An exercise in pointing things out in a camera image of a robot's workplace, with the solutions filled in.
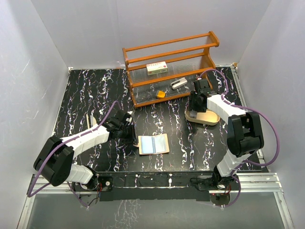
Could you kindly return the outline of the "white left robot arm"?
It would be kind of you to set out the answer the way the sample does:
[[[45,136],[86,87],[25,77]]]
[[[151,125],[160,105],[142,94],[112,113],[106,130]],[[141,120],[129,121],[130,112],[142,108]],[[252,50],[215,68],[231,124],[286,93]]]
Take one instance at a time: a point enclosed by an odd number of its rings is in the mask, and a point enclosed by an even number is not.
[[[119,139],[123,144],[137,145],[132,111],[119,110],[115,116],[108,117],[102,125],[95,124],[90,129],[78,134],[59,138],[51,136],[36,158],[33,168],[39,171],[45,159],[48,159],[41,175],[54,187],[64,182],[82,184],[87,190],[98,186],[98,174],[84,165],[73,163],[81,153],[95,147]]]

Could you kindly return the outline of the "white stapler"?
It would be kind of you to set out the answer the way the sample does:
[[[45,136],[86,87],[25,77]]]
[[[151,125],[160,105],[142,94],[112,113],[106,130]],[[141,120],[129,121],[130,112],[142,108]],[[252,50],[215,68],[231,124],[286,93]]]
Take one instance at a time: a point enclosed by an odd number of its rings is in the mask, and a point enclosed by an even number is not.
[[[173,90],[176,90],[177,88],[180,88],[180,87],[182,87],[186,84],[187,84],[187,80],[185,78],[181,78],[181,79],[178,79],[178,80],[172,82],[171,83],[171,88]]]

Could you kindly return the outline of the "yellow tape measure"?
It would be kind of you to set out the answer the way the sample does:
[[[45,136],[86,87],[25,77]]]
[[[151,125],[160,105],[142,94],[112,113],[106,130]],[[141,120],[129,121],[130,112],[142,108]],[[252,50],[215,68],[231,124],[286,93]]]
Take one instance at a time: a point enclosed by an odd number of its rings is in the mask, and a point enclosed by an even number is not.
[[[166,97],[166,92],[158,90],[156,93],[156,98],[163,99]]]

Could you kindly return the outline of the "cream leather card holder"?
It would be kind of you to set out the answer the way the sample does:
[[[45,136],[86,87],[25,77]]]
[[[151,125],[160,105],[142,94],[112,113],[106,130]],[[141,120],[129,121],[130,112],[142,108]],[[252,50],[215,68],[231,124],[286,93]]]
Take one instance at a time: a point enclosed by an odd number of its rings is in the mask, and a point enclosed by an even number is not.
[[[139,148],[139,155],[158,155],[169,153],[169,141],[167,134],[160,135],[139,135],[133,143]]]

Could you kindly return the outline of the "orange wooden shelf rack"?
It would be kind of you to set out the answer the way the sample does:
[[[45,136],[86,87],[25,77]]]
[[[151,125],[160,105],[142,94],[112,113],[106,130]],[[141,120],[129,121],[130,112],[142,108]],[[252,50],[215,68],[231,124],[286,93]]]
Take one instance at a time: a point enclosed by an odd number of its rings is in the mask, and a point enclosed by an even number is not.
[[[194,36],[123,48],[130,94],[136,108],[188,96],[193,81],[206,70],[216,66],[210,57],[210,49],[219,46],[213,31]],[[168,71],[147,75],[146,65],[166,62]],[[187,84],[173,90],[171,83],[185,78]],[[163,99],[156,98],[157,91],[166,92]]]

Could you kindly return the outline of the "aluminium frame rail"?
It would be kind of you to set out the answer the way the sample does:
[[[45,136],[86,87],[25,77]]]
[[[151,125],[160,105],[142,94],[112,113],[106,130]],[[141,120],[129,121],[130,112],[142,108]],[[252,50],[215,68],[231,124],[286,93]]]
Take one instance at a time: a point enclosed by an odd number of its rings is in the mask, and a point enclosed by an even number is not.
[[[214,127],[184,118],[187,98],[135,109],[139,135],[167,134],[170,152],[141,156],[119,140],[95,146],[77,158],[97,172],[212,171],[226,152],[226,124]],[[27,199],[21,227],[27,229],[288,229],[293,224],[279,177],[249,164],[238,173],[238,190],[212,193],[209,201],[74,198],[67,184],[46,187]]]

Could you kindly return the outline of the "black front base bar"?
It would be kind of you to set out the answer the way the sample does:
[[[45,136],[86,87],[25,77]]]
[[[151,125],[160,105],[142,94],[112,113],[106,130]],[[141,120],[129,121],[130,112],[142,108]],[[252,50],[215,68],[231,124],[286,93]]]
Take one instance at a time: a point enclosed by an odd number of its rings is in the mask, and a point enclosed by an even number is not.
[[[212,193],[226,194],[238,190],[231,177],[217,178],[210,171],[177,172],[100,172],[86,187],[72,183],[82,196],[96,195],[99,201],[181,200],[209,201]]]

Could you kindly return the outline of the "stack of cards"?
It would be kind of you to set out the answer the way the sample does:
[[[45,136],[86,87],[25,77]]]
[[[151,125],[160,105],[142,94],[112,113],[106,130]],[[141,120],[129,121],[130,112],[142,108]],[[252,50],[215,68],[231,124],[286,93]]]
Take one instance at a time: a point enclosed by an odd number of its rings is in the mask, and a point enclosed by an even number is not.
[[[193,118],[193,119],[196,119],[197,118],[197,114],[198,114],[197,111],[190,111],[189,112],[189,117]]]

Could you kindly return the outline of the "white red paper box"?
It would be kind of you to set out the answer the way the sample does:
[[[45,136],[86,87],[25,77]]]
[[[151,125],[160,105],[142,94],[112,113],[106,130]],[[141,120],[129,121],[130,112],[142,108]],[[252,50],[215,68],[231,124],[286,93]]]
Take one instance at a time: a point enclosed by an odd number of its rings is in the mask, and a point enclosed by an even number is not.
[[[147,75],[155,75],[168,71],[166,62],[155,62],[146,65]]]

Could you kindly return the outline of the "beige oval tray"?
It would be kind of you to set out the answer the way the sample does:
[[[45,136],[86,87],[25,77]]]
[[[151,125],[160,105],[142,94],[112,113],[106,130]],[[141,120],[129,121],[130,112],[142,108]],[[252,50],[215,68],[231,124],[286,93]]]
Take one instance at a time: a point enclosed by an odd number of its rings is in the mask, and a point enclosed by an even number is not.
[[[189,117],[188,110],[185,111],[184,115],[187,121],[203,125],[214,126],[220,121],[220,116],[208,109],[206,110],[206,112],[198,112],[196,119]]]

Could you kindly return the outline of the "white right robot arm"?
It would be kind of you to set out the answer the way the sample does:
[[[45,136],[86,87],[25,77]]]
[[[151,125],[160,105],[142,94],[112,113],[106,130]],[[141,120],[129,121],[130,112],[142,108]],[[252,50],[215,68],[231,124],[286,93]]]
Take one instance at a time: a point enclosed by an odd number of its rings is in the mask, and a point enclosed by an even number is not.
[[[233,181],[237,167],[264,146],[260,117],[256,112],[233,107],[210,88],[206,79],[193,84],[185,118],[204,125],[215,125],[220,119],[227,124],[227,152],[208,179],[210,185],[224,189]]]

